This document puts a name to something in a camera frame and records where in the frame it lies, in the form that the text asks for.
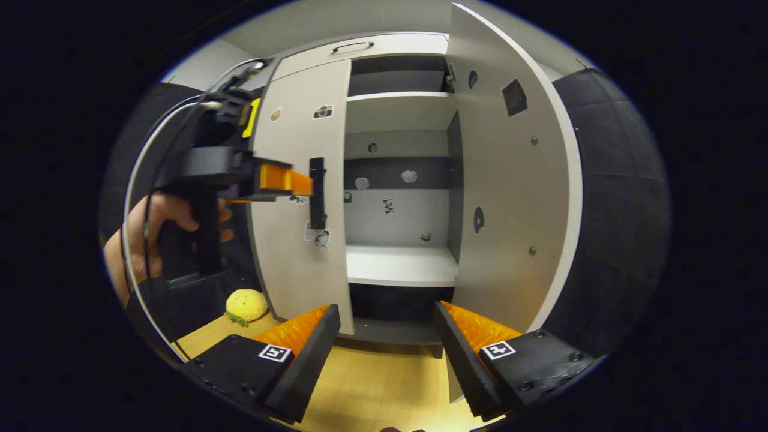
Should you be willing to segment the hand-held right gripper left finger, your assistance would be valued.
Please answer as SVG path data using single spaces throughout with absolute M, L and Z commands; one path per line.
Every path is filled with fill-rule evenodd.
M 338 305 L 327 304 L 256 337 L 223 337 L 183 373 L 242 410 L 300 423 L 338 330 Z

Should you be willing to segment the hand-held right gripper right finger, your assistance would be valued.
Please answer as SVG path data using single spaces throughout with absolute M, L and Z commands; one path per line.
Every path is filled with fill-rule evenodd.
M 471 413 L 490 421 L 536 409 L 600 363 L 548 330 L 522 334 L 446 301 L 434 325 Z

